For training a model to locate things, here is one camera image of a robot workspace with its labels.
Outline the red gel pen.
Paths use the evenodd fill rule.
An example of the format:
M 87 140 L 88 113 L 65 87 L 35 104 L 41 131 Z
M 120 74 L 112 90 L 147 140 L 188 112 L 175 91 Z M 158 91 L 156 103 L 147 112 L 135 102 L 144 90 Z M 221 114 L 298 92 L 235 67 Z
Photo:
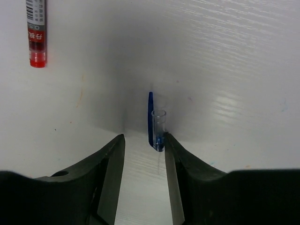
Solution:
M 26 0 L 29 61 L 34 68 L 46 66 L 46 0 Z

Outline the small dark blue clip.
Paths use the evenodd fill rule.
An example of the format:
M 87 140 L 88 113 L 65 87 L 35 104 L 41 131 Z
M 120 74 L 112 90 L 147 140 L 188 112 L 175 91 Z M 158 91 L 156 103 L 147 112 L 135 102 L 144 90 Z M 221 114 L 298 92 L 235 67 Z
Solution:
M 148 95 L 148 142 L 157 152 L 163 152 L 165 148 L 165 121 L 166 111 L 163 109 L 154 109 L 154 95 L 149 92 Z

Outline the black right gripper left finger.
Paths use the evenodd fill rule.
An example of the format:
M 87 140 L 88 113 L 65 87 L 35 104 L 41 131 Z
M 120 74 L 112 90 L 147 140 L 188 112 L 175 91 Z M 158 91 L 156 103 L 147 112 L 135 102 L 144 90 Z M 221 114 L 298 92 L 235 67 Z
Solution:
M 120 194 L 125 137 L 51 176 L 0 173 L 3 225 L 113 225 Z

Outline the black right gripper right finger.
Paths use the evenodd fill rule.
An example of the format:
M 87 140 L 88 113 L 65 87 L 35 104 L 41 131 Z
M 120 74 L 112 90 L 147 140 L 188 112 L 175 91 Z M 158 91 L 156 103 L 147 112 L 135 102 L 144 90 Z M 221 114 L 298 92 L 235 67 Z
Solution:
M 165 166 L 175 225 L 297 225 L 298 169 L 223 172 L 165 134 Z

